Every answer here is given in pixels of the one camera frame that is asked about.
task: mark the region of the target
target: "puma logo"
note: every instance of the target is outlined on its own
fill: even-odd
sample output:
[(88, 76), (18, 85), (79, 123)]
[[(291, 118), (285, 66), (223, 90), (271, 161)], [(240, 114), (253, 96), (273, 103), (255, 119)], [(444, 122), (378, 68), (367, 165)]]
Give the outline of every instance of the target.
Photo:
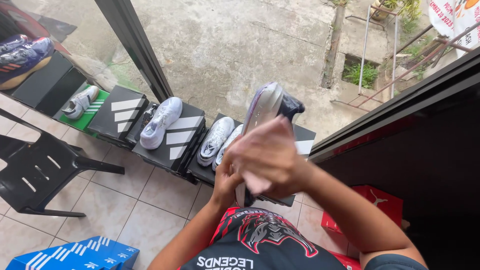
[(388, 199), (379, 199), (377, 198), (377, 196), (375, 196), (375, 202), (373, 203), (373, 205), (377, 206), (378, 203), (381, 203), (381, 202), (386, 202), (388, 201)]

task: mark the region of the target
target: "white sneaker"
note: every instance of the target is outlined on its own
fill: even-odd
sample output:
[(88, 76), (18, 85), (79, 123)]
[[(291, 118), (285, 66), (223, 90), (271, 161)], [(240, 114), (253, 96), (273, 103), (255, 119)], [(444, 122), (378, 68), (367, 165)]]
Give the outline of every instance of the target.
[(214, 171), (216, 170), (216, 167), (220, 165), (220, 163), (222, 163), (223, 153), (225, 152), (225, 149), (227, 149), (227, 147), (233, 142), (233, 140), (235, 140), (235, 138), (238, 135), (240, 135), (242, 128), (243, 128), (243, 124), (236, 127), (235, 130), (233, 130), (232, 134), (230, 134), (230, 136), (228, 137), (228, 140), (223, 144), (222, 148), (220, 148), (220, 150), (218, 151), (216, 158), (212, 162), (212, 169)]
[(212, 128), (210, 128), (210, 131), (205, 137), (205, 141), (198, 150), (197, 161), (200, 165), (208, 166), (212, 163), (234, 128), (235, 123), (233, 119), (228, 116), (220, 118), (212, 125)]
[(182, 101), (180, 98), (171, 97), (162, 102), (152, 120), (140, 133), (140, 145), (145, 149), (156, 149), (163, 141), (165, 130), (181, 115)]
[(99, 90), (96, 86), (89, 86), (84, 91), (76, 94), (70, 99), (68, 107), (61, 110), (70, 119), (79, 119), (84, 111), (98, 96)]

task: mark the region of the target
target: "black plastic chair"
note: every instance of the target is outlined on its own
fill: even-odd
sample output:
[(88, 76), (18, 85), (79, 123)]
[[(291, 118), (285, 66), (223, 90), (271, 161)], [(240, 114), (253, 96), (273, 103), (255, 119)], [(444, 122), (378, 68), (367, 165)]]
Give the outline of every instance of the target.
[(0, 135), (0, 197), (19, 213), (84, 217), (84, 213), (45, 209), (77, 174), (86, 170), (125, 174), (125, 168), (81, 156), (74, 147), (52, 134), (0, 109), (0, 115), (40, 132), (34, 143)]

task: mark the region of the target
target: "green shoe box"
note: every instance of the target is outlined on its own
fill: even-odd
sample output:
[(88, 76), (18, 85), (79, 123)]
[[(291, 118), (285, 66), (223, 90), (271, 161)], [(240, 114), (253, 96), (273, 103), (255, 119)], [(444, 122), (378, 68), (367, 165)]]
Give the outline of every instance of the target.
[[(87, 89), (90, 85), (84, 84), (82, 85), (73, 96), (76, 94), (82, 92), (83, 90)], [(63, 122), (71, 127), (74, 127), (78, 130), (81, 130), (85, 133), (88, 133), (94, 137), (96, 137), (96, 134), (88, 130), (88, 125), (92, 121), (93, 117), (96, 115), (96, 112), (100, 109), (100, 106), (102, 106), (103, 102), (107, 99), (107, 97), (110, 95), (109, 92), (104, 91), (100, 89), (97, 98), (90, 104), (90, 107), (85, 110), (85, 112), (82, 114), (82, 116), (77, 119), (70, 119), (63, 114), (63, 112), (60, 110), (56, 115), (55, 119), (59, 120), (60, 122)], [(65, 105), (62, 107), (62, 109), (66, 108), (68, 106), (68, 103), (70, 102), (70, 99)]]

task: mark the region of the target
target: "plant pot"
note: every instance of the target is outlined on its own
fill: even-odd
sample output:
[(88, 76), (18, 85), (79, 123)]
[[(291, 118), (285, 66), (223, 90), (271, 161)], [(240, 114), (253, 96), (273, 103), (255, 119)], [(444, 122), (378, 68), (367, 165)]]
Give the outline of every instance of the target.
[[(375, 7), (380, 6), (380, 1), (375, 0), (375, 2), (372, 4), (372, 6), (375, 6)], [(395, 9), (395, 7), (389, 8), (389, 7), (381, 6), (381, 9), (388, 10), (388, 11), (393, 11)], [(372, 19), (377, 20), (377, 21), (384, 20), (386, 17), (388, 17), (388, 13), (383, 12), (383, 11), (378, 11), (378, 10), (373, 9), (373, 8), (370, 8), (370, 13), (373, 14)]]

